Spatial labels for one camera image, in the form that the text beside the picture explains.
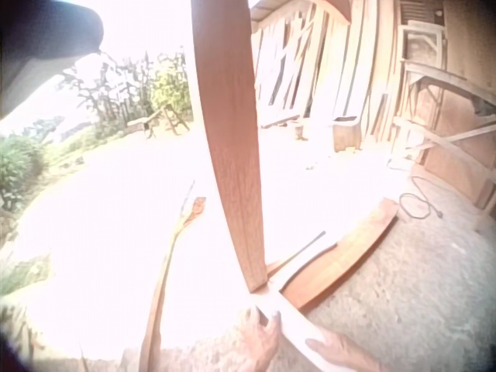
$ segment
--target leaning wooden board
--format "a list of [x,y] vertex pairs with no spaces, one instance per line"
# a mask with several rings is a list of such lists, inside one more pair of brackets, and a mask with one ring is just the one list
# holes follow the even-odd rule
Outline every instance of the leaning wooden board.
[[334,249],[306,266],[281,292],[282,295],[298,310],[308,311],[358,268],[391,226],[397,212],[398,203],[383,199]]

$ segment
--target wooden post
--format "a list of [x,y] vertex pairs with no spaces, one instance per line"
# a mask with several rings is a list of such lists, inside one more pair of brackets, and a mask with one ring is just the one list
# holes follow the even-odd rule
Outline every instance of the wooden post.
[[191,0],[201,112],[222,207],[250,291],[267,283],[248,2]]

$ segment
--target dirt ground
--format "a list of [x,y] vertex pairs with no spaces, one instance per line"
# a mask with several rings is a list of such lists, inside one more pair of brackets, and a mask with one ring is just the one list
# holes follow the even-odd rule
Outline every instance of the dirt ground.
[[[383,196],[418,194],[408,172],[386,167],[383,151],[328,159],[312,141],[296,143],[290,130],[277,128],[260,135],[260,148],[267,262],[312,239],[314,230],[338,239]],[[84,169],[31,205],[9,248],[17,260],[52,258],[53,278],[0,301],[27,307],[43,331],[45,350],[35,351],[35,366],[57,370],[47,358],[72,358],[58,370],[71,363],[75,370],[83,351],[90,370],[136,369],[164,247],[193,180],[208,206],[174,255],[162,347],[175,351],[165,353],[163,367],[204,366],[249,304],[219,218],[205,134],[194,129],[147,141],[136,133],[84,160]],[[467,363],[484,362],[496,326],[496,223],[476,234],[476,210],[467,201],[421,169],[413,174],[446,188],[418,181],[443,219],[400,212],[372,257],[308,317],[347,333],[394,370],[474,370]],[[415,201],[405,206],[425,211]],[[191,351],[199,339],[206,341]],[[270,370],[313,369],[284,343]]]

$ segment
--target hand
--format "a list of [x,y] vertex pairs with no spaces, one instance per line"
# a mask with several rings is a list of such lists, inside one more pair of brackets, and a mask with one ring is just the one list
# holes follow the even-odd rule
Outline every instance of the hand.
[[257,307],[244,311],[239,317],[238,330],[241,347],[247,360],[240,370],[250,372],[265,371],[279,348],[281,341],[281,314],[278,312],[266,326],[260,324]]
[[307,339],[307,346],[319,353],[328,362],[348,367],[359,372],[380,372],[381,365],[364,349],[355,344],[348,336],[320,328],[325,342]]

